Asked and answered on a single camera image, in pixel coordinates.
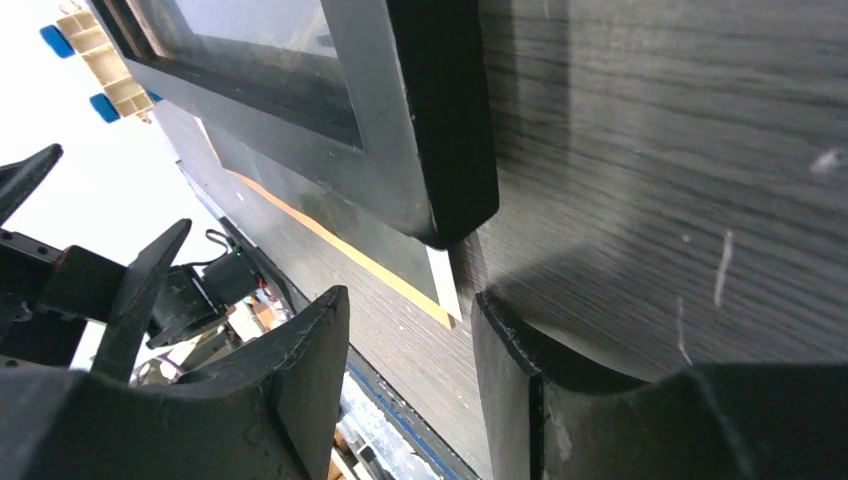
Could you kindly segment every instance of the wood grain surface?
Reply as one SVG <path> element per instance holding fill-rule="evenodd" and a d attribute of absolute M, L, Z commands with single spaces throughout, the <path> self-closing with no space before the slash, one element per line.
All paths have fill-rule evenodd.
<path fill-rule="evenodd" d="M 306 296 L 348 287 L 351 343 L 478 475 L 491 478 L 470 324 L 448 330 L 434 322 L 224 170 L 193 116 L 161 102 L 155 118 L 189 175 Z"/>
<path fill-rule="evenodd" d="M 483 0 L 481 22 L 501 209 L 465 283 L 644 379 L 681 343 L 848 359 L 848 4 Z"/>

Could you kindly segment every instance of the scratch mark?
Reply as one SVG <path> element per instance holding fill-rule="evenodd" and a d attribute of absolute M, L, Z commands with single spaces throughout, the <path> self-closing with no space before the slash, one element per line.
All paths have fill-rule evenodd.
<path fill-rule="evenodd" d="M 819 175 L 832 173 L 844 163 L 845 151 L 838 148 L 832 148 L 821 154 L 821 156 L 810 165 L 810 171 Z"/>
<path fill-rule="evenodd" d="M 716 285 L 713 290 L 713 303 L 716 308 L 721 308 L 721 296 L 724 294 L 724 282 L 727 280 L 727 269 L 730 267 L 730 260 L 733 258 L 733 232 L 726 230 L 724 232 L 724 249 L 721 253 L 721 263 L 718 264 L 716 270 Z"/>
<path fill-rule="evenodd" d="M 675 321 L 677 323 L 677 349 L 680 350 L 680 353 L 683 354 L 683 358 L 686 359 L 686 363 L 689 366 L 692 366 L 692 359 L 689 358 L 689 354 L 686 353 L 686 340 L 683 338 L 683 297 L 677 296 L 677 317 Z"/>

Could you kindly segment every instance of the orange strip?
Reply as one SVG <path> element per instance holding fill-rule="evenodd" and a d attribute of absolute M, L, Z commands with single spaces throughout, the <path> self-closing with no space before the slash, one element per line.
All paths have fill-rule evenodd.
<path fill-rule="evenodd" d="M 340 252 L 347 255 L 348 258 L 350 258 L 351 260 L 371 272 L 374 276 L 382 280 L 386 285 L 397 290 L 401 295 L 406 297 L 410 302 L 414 303 L 418 308 L 424 310 L 430 316 L 438 320 L 439 323 L 448 328 L 454 327 L 453 319 L 451 318 L 451 316 L 448 315 L 447 312 L 445 312 L 445 310 L 441 306 L 439 306 L 438 303 L 434 302 L 430 297 L 427 297 L 426 295 L 418 291 L 417 288 L 406 283 L 402 278 L 392 273 L 386 267 L 375 262 L 371 259 L 371 257 L 360 252 L 359 250 L 351 246 L 349 243 L 333 235 L 320 223 L 300 213 L 300 211 L 298 211 L 297 209 L 289 206 L 287 203 L 275 197 L 271 194 L 271 192 L 265 190 L 262 185 L 259 185 L 258 183 L 239 173 L 233 172 L 231 170 L 228 170 L 228 172 L 235 175 L 235 177 L 244 182 L 245 185 L 255 190 L 258 194 L 265 197 L 268 201 L 276 205 L 278 208 L 291 215 L 304 227 L 315 232 L 316 235 L 323 238 L 327 243 L 336 247 L 336 249 L 338 249 Z"/>

